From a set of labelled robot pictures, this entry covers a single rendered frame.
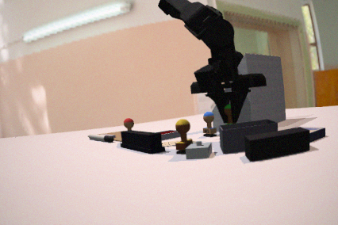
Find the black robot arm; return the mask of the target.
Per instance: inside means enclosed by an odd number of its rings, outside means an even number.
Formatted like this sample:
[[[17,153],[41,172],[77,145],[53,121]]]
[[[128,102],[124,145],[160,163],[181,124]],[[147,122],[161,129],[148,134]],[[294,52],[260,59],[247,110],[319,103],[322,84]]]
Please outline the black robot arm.
[[[186,29],[210,49],[210,54],[234,51],[240,57],[240,61],[236,62],[239,66],[244,56],[235,51],[234,28],[229,21],[223,19],[219,10],[188,0],[160,0],[158,7],[166,15],[182,20]],[[220,56],[216,62],[209,58],[209,65],[199,68],[194,75],[199,87],[213,86],[223,77],[232,78],[232,70],[227,59]]]

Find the red stamp with ball handle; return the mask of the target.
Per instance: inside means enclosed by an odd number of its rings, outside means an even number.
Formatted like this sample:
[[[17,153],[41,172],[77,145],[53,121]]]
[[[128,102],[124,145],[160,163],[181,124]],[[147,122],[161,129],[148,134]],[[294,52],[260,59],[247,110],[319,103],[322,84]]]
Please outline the red stamp with ball handle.
[[[124,126],[125,126],[128,130],[132,130],[131,128],[134,126],[133,120],[130,119],[130,118],[127,118],[127,119],[124,121]]]

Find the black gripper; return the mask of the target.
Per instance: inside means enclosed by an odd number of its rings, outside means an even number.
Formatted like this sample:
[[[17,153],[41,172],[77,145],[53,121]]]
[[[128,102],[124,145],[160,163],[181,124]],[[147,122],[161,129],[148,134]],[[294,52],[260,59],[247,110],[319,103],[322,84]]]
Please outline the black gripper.
[[[236,56],[234,51],[221,51],[211,53],[211,58],[216,62],[220,60],[220,56],[224,56],[229,62],[232,70],[232,78],[223,77],[218,81],[218,84],[213,86],[199,87],[198,82],[193,82],[190,86],[191,94],[207,93],[217,106],[223,122],[228,123],[228,116],[225,115],[225,106],[231,103],[232,122],[235,124],[238,121],[240,111],[244,105],[244,100],[251,90],[250,87],[266,86],[266,78],[263,74],[239,74],[236,62],[240,61],[240,57]],[[232,81],[229,83],[229,81]],[[225,84],[221,84],[224,82]],[[232,92],[226,92],[226,88],[232,88]]]

